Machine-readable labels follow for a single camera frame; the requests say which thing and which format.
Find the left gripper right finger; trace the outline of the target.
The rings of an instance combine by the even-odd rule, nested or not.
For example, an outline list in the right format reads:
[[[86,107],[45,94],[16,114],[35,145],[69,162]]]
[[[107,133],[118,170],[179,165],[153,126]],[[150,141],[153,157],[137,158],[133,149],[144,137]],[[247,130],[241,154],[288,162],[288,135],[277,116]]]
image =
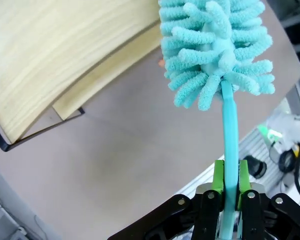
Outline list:
[[[241,211],[241,238],[300,240],[300,206],[287,194],[269,198],[264,186],[251,183],[248,162],[239,162],[237,209]]]

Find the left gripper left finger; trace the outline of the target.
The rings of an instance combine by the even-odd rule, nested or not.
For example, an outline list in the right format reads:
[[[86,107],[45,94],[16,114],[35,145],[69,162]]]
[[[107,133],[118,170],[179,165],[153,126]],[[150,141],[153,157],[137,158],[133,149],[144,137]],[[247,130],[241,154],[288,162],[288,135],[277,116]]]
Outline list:
[[[193,198],[176,194],[109,240],[174,240],[189,230],[193,240],[214,240],[224,190],[224,161],[216,160],[213,181],[199,185]]]

